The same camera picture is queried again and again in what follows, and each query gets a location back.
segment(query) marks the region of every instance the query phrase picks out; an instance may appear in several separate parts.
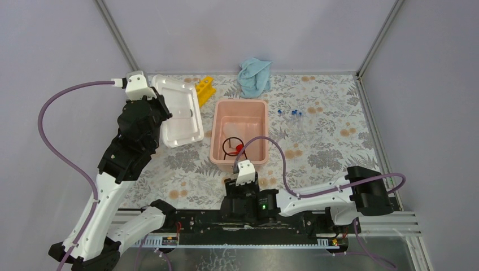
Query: red object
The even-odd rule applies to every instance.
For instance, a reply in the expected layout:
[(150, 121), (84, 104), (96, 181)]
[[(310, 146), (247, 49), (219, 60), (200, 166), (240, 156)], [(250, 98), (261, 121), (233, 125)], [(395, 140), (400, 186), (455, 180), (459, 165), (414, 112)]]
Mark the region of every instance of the red object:
[(243, 148), (243, 144), (239, 144), (238, 146), (236, 146), (236, 151), (233, 151), (233, 152), (230, 152), (228, 154), (239, 154), (241, 149)]

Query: gray floor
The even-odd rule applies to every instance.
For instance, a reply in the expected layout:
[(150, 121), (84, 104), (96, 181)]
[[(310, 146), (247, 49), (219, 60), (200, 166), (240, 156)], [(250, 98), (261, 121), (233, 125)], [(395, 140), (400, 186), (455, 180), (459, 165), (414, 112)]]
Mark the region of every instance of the gray floor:
[[(414, 270), (407, 243), (401, 237), (376, 237), (367, 241), (371, 252), (394, 262), (398, 270)], [(350, 238), (348, 251), (361, 251), (354, 238)], [(136, 248), (127, 250), (115, 270), (133, 270), (136, 253)], [(386, 270), (367, 256), (331, 257), (324, 250), (176, 249), (168, 256), (173, 270)], [(168, 266), (158, 254), (144, 248), (138, 270), (168, 270)]]

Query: metal frame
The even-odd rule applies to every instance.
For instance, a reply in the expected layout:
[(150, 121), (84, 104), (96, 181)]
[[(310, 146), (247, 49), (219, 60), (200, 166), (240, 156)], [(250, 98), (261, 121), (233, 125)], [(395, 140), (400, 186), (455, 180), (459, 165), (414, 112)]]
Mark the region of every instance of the metal frame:
[[(120, 51), (122, 52), (125, 60), (127, 61), (130, 69), (132, 71), (140, 70), (140, 67), (136, 63), (132, 53), (128, 49), (128, 46), (121, 35), (114, 19), (112, 18), (108, 7), (106, 6), (104, 0), (93, 0), (95, 5), (98, 8), (101, 16), (104, 19), (105, 24), (110, 30), (113, 38), (115, 39)], [(377, 52), (381, 42), (384, 40), (388, 30), (390, 29), (392, 22), (396, 18), (400, 8), (403, 6), (405, 0), (396, 0), (393, 4), (383, 26), (381, 27), (376, 39), (374, 40), (371, 48), (368, 51), (364, 61), (362, 62), (360, 68), (356, 71), (346, 71), (346, 72), (272, 72), (273, 75), (353, 75), (356, 88), (358, 90), (359, 98), (361, 105), (363, 107), (364, 116), (368, 125), (369, 132), (373, 138), (373, 143), (375, 146), (375, 153), (378, 158), (379, 167), (381, 172), (390, 173), (391, 165), (387, 158), (384, 143), (381, 139), (381, 134), (376, 125), (375, 117), (371, 109), (371, 104), (369, 102), (367, 92), (364, 87), (364, 82), (362, 76), (369, 67), (371, 60), (373, 59), (375, 53)], [(222, 72), (222, 73), (197, 73), (198, 75), (211, 75), (211, 74), (236, 74), (234, 72)], [(392, 188), (395, 183), (393, 180), (387, 182), (386, 185), (388, 188)], [(399, 206), (403, 208), (403, 204), (399, 193), (396, 193), (396, 198), (399, 203)], [(139, 211), (118, 211), (112, 222), (112, 226), (118, 226), (119, 224), (124, 224), (125, 222), (132, 219), (134, 216), (138, 215)], [(412, 261), (414, 263), (415, 269), (420, 271), (433, 270), (432, 265), (429, 260), (429, 256), (424, 247), (424, 240), (422, 238), (422, 233), (420, 227), (417, 224), (416, 216), (413, 212), (394, 212), (388, 216), (380, 217), (361, 217), (360, 222), (362, 223), (363, 236), (369, 237), (387, 237), (387, 236), (403, 236), (404, 240), (408, 243), (410, 249), (410, 254)]]

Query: yellow object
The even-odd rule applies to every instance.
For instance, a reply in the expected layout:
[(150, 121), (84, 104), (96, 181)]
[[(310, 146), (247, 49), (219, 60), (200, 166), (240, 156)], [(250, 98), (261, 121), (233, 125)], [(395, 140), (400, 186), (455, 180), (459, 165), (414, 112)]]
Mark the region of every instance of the yellow object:
[(213, 88), (213, 77), (211, 76), (206, 76), (203, 80), (197, 83), (195, 88), (196, 94), (198, 94), (198, 103), (200, 107), (202, 107), (216, 92), (216, 89)]

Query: robotic arm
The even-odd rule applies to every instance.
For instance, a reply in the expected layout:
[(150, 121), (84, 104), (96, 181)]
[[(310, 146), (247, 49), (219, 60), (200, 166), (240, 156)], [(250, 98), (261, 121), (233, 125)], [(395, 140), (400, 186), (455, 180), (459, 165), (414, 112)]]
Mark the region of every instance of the robotic arm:
[[(284, 189), (260, 191), (258, 174), (250, 161), (245, 160), (238, 163), (238, 172), (226, 180), (227, 195), (219, 211), (177, 211), (168, 203), (157, 200), (133, 220), (108, 232), (121, 201), (159, 146), (162, 122), (173, 117), (165, 105), (164, 97), (148, 86), (142, 72), (129, 73), (123, 80), (115, 82), (115, 85), (126, 88), (129, 101), (118, 117), (118, 134), (105, 151), (98, 166), (97, 209), (78, 244), (73, 244), (89, 215), (90, 206), (94, 202), (92, 195), (68, 238), (64, 242), (52, 245), (49, 250), (51, 257), (61, 261), (66, 250), (74, 246), (66, 261), (73, 264), (74, 271), (113, 270), (120, 255), (127, 248), (152, 231), (161, 229), (167, 231), (174, 227), (175, 222), (185, 217), (182, 212), (191, 219), (196, 215), (209, 216), (208, 222), (203, 225), (204, 228), (198, 228), (202, 233), (203, 229), (206, 231), (211, 226), (218, 225), (277, 226), (275, 222), (288, 220), (289, 217), (294, 217), (296, 222), (302, 221), (296, 224), (302, 232), (305, 232), (306, 215), (302, 214), (308, 213), (311, 216), (312, 211), (326, 210), (328, 224), (334, 226), (350, 225), (359, 213), (378, 216), (393, 211), (382, 180), (347, 189), (339, 188), (340, 185), (377, 176), (378, 172), (351, 167), (348, 168), (348, 175), (337, 180), (294, 190), (297, 194), (310, 194), (331, 188), (337, 188), (337, 191), (310, 198), (299, 198)], [(202, 226), (201, 223), (193, 224), (195, 227)], [(190, 233), (194, 234), (193, 227), (190, 228)], [(299, 233), (300, 230), (294, 229), (294, 232)]]

